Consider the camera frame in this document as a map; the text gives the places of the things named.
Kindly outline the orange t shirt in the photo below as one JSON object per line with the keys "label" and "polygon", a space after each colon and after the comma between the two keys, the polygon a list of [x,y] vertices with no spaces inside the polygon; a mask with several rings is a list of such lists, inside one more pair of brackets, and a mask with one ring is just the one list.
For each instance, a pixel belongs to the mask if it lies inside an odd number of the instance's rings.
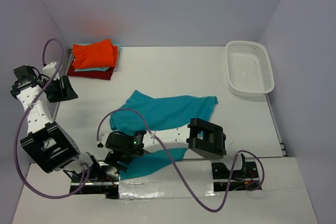
{"label": "orange t shirt", "polygon": [[106,39],[87,45],[74,44],[72,54],[75,69],[110,68],[116,66],[119,47]]}

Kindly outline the dark teal t shirt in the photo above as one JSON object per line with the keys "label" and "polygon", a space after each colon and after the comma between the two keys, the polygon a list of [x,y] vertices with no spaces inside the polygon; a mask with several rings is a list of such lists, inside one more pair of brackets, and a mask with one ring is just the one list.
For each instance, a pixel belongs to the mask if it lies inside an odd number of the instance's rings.
{"label": "dark teal t shirt", "polygon": [[[170,130],[189,124],[192,118],[209,121],[218,103],[216,96],[194,97],[182,95],[168,98],[152,98],[135,90],[121,107],[121,112],[113,113],[109,123],[113,131],[133,135],[136,131],[146,130],[140,117],[128,109],[139,112],[152,131]],[[126,172],[121,171],[122,180],[151,175],[172,162],[166,152],[161,149],[153,154],[134,158],[127,166]]]}

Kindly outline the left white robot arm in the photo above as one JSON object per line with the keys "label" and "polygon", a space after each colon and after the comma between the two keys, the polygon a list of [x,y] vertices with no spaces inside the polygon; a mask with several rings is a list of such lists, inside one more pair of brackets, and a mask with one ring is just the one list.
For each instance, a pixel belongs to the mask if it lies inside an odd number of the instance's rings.
{"label": "left white robot arm", "polygon": [[45,65],[41,72],[32,66],[14,69],[17,80],[11,95],[20,101],[27,115],[27,136],[20,140],[24,151],[46,173],[66,170],[90,181],[102,177],[103,168],[88,152],[81,152],[66,131],[52,119],[47,103],[68,101],[78,98],[69,78],[56,72],[59,63]]}

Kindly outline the dark red t shirt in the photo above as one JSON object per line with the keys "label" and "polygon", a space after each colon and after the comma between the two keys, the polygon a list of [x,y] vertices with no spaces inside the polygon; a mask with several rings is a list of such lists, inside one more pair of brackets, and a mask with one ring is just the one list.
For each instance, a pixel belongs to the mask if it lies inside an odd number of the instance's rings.
{"label": "dark red t shirt", "polygon": [[113,74],[114,68],[108,68],[106,71],[75,71],[71,66],[67,72],[68,76],[83,77],[90,79],[110,80]]}

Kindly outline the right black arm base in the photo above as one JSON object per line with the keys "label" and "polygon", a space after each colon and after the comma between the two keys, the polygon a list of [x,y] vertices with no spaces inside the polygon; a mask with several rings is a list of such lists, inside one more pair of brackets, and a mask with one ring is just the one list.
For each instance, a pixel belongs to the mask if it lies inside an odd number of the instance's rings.
{"label": "right black arm base", "polygon": [[[246,161],[244,154],[240,155],[242,164],[233,171],[229,191],[261,190],[260,177],[255,161]],[[228,184],[231,166],[223,162],[212,163],[214,192],[224,192]]]}

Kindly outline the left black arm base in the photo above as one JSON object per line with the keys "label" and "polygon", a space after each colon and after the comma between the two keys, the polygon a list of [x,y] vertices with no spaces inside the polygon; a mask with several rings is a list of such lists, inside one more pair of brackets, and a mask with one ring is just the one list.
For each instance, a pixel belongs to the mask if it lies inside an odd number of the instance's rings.
{"label": "left black arm base", "polygon": [[99,195],[106,199],[119,199],[119,170],[104,161],[97,163],[99,167],[96,165],[91,168],[89,180],[76,195]]}

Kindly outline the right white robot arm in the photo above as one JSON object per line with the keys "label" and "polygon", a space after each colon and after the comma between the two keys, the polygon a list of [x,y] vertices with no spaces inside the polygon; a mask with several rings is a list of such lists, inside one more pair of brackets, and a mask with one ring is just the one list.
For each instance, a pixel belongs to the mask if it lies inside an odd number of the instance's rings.
{"label": "right white robot arm", "polygon": [[226,135],[222,127],[202,119],[174,129],[132,135],[111,132],[103,146],[108,153],[104,162],[128,177],[144,176],[184,158],[190,150],[200,160],[222,159],[226,154]]}

